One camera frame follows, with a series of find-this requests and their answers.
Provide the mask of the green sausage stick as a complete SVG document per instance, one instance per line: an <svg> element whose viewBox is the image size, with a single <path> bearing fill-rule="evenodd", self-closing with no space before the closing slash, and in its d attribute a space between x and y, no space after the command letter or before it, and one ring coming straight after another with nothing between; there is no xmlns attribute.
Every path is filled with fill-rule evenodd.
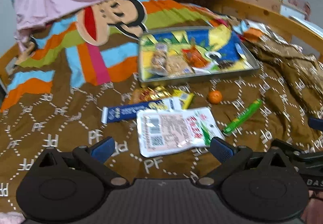
<svg viewBox="0 0 323 224"><path fill-rule="evenodd" d="M258 111L262 105L262 100L257 99L252 102L242 113L232 120L227 126L222 130L224 135L232 134L238 127L240 127L244 122L251 118L256 111Z"/></svg>

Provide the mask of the blue white snack bar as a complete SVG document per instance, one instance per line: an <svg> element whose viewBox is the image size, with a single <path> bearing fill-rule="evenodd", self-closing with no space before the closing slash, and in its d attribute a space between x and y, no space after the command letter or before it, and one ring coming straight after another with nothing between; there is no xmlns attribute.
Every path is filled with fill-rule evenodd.
<svg viewBox="0 0 323 224"><path fill-rule="evenodd" d="M115 107L103 107L101 122L109 124L120 122L121 120L135 119L137 113L141 110L182 110L182 104L179 97L170 97L155 101L141 102L136 104L126 104Z"/></svg>

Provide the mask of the small orange fruit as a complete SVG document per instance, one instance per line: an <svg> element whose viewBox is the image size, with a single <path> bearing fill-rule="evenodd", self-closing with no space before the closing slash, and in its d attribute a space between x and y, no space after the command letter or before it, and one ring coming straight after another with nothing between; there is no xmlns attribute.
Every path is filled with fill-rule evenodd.
<svg viewBox="0 0 323 224"><path fill-rule="evenodd" d="M223 100L223 96L219 90L212 90L208 93L208 101L211 104L219 104Z"/></svg>

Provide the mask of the white red-lettered snack pack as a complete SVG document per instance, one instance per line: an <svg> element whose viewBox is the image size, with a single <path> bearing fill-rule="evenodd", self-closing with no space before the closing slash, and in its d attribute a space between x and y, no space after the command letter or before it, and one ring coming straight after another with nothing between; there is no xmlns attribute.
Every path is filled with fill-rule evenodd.
<svg viewBox="0 0 323 224"><path fill-rule="evenodd" d="M208 148L224 136L208 107L178 111L141 110L137 113L140 154L146 158Z"/></svg>

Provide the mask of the yellow snack bar packet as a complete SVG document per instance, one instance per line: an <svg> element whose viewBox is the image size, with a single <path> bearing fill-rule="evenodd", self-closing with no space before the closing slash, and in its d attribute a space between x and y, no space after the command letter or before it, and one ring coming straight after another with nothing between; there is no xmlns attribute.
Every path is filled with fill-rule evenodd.
<svg viewBox="0 0 323 224"><path fill-rule="evenodd" d="M187 93L179 89L174 89L172 93L173 97L178 97L181 102L182 109L188 109L194 98L193 93Z"/></svg>

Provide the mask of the gold foil snack packet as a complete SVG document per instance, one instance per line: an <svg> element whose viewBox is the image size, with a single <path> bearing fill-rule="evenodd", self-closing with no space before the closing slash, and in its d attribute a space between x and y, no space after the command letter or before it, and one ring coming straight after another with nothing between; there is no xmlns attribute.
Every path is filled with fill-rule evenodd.
<svg viewBox="0 0 323 224"><path fill-rule="evenodd" d="M170 92L164 86L157 86L156 88L140 88L134 90L132 93L130 104L137 104L142 102L156 101L163 98L171 97Z"/></svg>

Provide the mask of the dark clear snack packet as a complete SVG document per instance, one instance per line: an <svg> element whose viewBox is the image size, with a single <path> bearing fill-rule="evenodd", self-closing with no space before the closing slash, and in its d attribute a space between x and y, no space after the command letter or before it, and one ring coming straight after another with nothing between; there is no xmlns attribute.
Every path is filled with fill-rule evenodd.
<svg viewBox="0 0 323 224"><path fill-rule="evenodd" d="M231 72L231 71L239 71L239 70L244 70L245 65L243 61L230 61L230 60L223 60L218 63L218 69L220 71L226 71L226 72Z"/></svg>

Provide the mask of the orange snack bag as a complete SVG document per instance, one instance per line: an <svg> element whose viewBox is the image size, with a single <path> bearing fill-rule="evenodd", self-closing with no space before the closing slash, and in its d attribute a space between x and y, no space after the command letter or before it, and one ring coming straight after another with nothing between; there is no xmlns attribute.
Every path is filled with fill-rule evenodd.
<svg viewBox="0 0 323 224"><path fill-rule="evenodd" d="M183 58L191 67L204 68L208 65L208 61L204 59L202 54L197 50L195 45L191 45L188 49L182 49Z"/></svg>

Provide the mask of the mixed nuts clear bag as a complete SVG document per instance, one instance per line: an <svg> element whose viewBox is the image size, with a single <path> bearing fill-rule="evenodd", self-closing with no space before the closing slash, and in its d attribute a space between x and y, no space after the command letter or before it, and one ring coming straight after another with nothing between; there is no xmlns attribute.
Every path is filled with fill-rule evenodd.
<svg viewBox="0 0 323 224"><path fill-rule="evenodd" d="M151 59L149 71L160 76L166 75L166 63L168 58L168 45L157 43Z"/></svg>

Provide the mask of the peanut clear bag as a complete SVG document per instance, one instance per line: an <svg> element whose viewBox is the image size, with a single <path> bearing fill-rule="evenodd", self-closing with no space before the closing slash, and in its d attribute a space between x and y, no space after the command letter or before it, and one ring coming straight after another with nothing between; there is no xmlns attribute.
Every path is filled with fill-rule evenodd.
<svg viewBox="0 0 323 224"><path fill-rule="evenodd" d="M166 72L168 77L192 74L191 66L180 55L169 56L166 60Z"/></svg>

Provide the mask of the brown monkey print duvet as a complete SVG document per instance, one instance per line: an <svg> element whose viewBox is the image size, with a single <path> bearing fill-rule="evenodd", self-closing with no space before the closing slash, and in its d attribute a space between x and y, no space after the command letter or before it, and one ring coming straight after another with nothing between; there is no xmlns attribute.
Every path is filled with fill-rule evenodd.
<svg viewBox="0 0 323 224"><path fill-rule="evenodd" d="M102 108L127 104L139 87L135 40L111 28L108 44L93 48L79 35L72 16L54 22L36 37L43 38L45 45L12 75L1 73L8 83L8 96L1 105L1 212L19 211L16 189L47 147L71 151L112 137L115 151L107 166L129 180L197 180L218 165L203 148L144 158L134 120L102 124ZM322 117L322 58L271 38L249 38L246 46L260 71L183 84L182 91L194 94L192 108L208 106L209 91L219 90L223 101L212 105L211 111L222 128L261 98L261 109L229 137L232 144L264 151L278 138L306 152L322 150L322 133L308 126L310 117Z"/></svg>

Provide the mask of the metal tray with dinosaur drawing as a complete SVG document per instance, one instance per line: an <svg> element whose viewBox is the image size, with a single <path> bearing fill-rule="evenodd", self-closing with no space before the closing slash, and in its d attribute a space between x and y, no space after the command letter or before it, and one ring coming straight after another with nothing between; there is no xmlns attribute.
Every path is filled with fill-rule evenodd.
<svg viewBox="0 0 323 224"><path fill-rule="evenodd" d="M225 25L154 30L138 42L142 87L243 77L259 69L255 57Z"/></svg>

